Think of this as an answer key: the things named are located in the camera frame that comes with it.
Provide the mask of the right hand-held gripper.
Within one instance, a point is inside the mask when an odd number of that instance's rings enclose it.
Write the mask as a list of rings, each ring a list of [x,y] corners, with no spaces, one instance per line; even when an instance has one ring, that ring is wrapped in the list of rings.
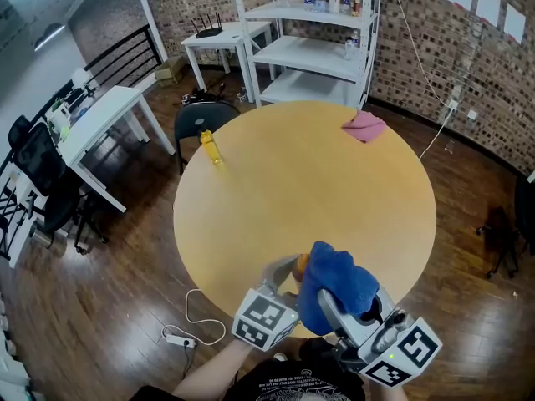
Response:
[[[395,308],[383,286],[375,298],[384,320],[368,337],[367,325],[337,303],[326,289],[318,292],[318,304],[334,333],[339,336],[333,354],[338,365],[384,387],[400,387],[420,376],[442,348],[442,341],[419,317]]]

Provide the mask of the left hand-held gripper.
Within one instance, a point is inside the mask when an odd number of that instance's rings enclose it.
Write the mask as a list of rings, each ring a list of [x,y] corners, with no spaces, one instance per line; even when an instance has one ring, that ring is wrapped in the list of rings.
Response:
[[[259,289],[250,288],[237,309],[232,334],[245,343],[266,352],[290,336],[299,323],[295,307],[298,296],[285,292],[274,295],[297,264],[298,255],[282,257],[271,262],[262,272]]]

